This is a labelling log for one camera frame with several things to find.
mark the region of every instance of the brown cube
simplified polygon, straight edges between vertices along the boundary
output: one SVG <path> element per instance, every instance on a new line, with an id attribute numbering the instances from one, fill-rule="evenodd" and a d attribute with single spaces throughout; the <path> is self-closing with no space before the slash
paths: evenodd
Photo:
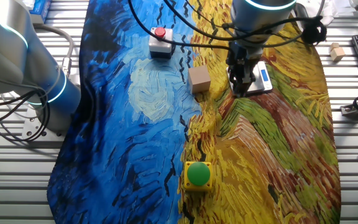
<path id="1" fill-rule="evenodd" d="M 342 60 L 344 56 L 345 56 L 345 51 L 343 50 L 342 47 L 333 49 L 333 51 L 331 52 L 331 58 L 333 59 L 334 62 L 338 62 Z"/>
<path id="2" fill-rule="evenodd" d="M 208 91 L 211 86 L 211 77 L 209 77 L 208 68 L 206 65 L 189 68 L 188 81 L 190 91 L 192 94 Z"/>
<path id="3" fill-rule="evenodd" d="M 339 48 L 339 43 L 333 43 L 329 47 L 329 51 L 332 52 L 334 49 Z"/>

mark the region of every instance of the red button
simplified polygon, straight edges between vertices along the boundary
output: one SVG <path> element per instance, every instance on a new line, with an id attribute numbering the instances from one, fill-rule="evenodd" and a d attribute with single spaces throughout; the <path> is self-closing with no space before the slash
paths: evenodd
<path id="1" fill-rule="evenodd" d="M 154 34 L 157 37 L 163 38 L 165 36 L 165 29 L 163 27 L 158 27 L 156 28 L 156 30 L 154 31 Z"/>

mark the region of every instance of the green push button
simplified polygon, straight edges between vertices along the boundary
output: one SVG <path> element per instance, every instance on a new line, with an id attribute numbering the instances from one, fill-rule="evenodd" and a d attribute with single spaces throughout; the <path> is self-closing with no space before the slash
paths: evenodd
<path id="1" fill-rule="evenodd" d="M 187 169 L 187 177 L 192 184 L 202 186 L 209 181 L 211 173 L 206 164 L 202 162 L 195 162 Z"/>

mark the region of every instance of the blue painted cloth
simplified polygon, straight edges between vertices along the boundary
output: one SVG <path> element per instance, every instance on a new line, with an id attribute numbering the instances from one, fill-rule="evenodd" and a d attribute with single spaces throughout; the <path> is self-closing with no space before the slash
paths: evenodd
<path id="1" fill-rule="evenodd" d="M 193 31 L 162 0 L 135 0 L 146 27 L 175 41 Z M 172 1 L 194 23 L 185 1 Z M 60 223 L 177 223 L 180 156 L 188 121 L 200 114 L 189 93 L 190 48 L 152 60 L 149 36 L 126 0 L 92 0 L 80 51 L 81 102 L 50 177 L 47 197 Z"/>

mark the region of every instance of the brushstroke pattern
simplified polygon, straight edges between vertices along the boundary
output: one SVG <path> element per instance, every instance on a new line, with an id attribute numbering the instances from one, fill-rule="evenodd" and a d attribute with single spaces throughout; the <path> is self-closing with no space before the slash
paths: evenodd
<path id="1" fill-rule="evenodd" d="M 134 1 L 146 27 L 211 40 L 162 0 Z M 230 0 L 171 4 L 205 32 L 230 22 Z M 285 26 L 281 35 L 298 30 Z M 235 99 L 225 50 L 177 47 L 152 60 L 125 0 L 91 0 L 80 52 L 82 98 L 48 186 L 59 223 L 339 223 L 341 189 L 327 86 L 315 49 L 266 49 L 273 92 Z M 270 44 L 283 41 L 272 37 Z M 207 65 L 209 92 L 188 93 L 188 68 Z M 208 161 L 213 189 L 185 192 L 183 162 Z"/>
<path id="2" fill-rule="evenodd" d="M 174 26 L 162 4 L 134 1 L 147 27 Z M 186 25 L 173 30 L 175 40 L 190 41 Z M 179 72 L 192 63 L 190 49 L 177 48 L 171 60 L 151 60 L 148 41 L 126 1 L 89 3 L 81 105 L 48 187 L 56 223 L 178 222 L 186 141 L 180 119 L 188 121 L 201 108 L 183 84 L 187 69 Z"/>
<path id="3" fill-rule="evenodd" d="M 225 1 L 191 3 L 219 23 L 230 21 Z M 197 14 L 193 19 L 205 32 L 215 31 Z M 287 25 L 281 35 L 297 33 Z M 272 37 L 269 43 L 282 41 Z M 224 44 L 196 33 L 192 42 Z M 273 92 L 241 99 L 225 90 L 226 65 L 217 60 L 225 52 L 193 50 L 199 53 L 195 66 L 208 66 L 211 89 L 197 96 L 202 114 L 190 120 L 182 162 L 205 157 L 213 164 L 215 183 L 204 195 L 186 193 L 180 185 L 179 204 L 186 205 L 179 206 L 181 212 L 194 223 L 339 223 L 331 111 L 315 49 L 299 43 L 266 49 Z M 200 141 L 203 153 L 197 150 Z"/>

